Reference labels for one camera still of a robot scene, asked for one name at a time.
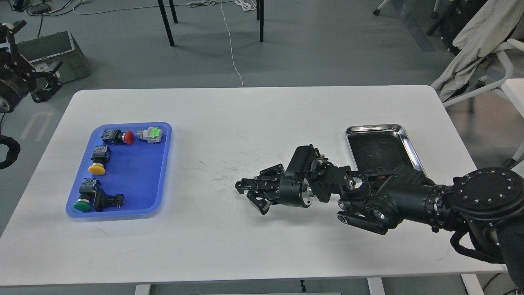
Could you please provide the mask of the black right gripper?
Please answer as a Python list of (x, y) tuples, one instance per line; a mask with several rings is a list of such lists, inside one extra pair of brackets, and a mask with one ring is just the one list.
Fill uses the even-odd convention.
[(307, 192), (306, 174), (313, 160), (320, 153), (312, 144), (298, 146), (292, 155), (288, 168), (282, 164), (261, 170), (251, 179), (241, 179), (235, 183), (239, 193), (246, 193), (248, 200), (262, 215), (268, 213), (273, 205), (307, 208), (311, 198)]

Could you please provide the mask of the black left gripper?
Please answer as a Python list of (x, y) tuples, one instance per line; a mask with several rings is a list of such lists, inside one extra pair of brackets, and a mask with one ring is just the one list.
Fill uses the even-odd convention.
[(0, 112), (11, 113), (15, 107), (30, 92), (32, 100), (36, 103), (49, 101), (61, 89), (58, 70), (63, 61), (54, 61), (50, 65), (37, 64), (34, 67), (21, 57), (15, 41), (15, 34), (27, 22), (2, 23), (0, 26), (0, 39), (2, 43), (9, 43), (9, 53), (1, 54), (0, 67)]

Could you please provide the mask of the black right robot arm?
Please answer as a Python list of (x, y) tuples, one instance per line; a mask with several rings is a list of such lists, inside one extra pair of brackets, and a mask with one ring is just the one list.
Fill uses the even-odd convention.
[(504, 264), (523, 288), (523, 178), (507, 168), (483, 168), (437, 185), (424, 172), (400, 164), (374, 176), (337, 167), (313, 145), (298, 146), (285, 169), (261, 170), (235, 184), (266, 214), (272, 205), (307, 208), (312, 199), (339, 196), (337, 218), (384, 235), (403, 220), (453, 232), (453, 249), (487, 263)]

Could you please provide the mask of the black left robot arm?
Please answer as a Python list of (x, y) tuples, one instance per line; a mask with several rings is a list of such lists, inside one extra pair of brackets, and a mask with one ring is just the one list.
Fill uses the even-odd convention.
[(36, 103), (49, 101), (62, 88), (59, 69), (63, 62), (55, 61), (49, 70), (37, 70), (19, 51), (15, 34), (26, 26), (25, 20), (2, 23), (0, 28), (0, 96), (1, 127), (21, 101), (31, 96)]

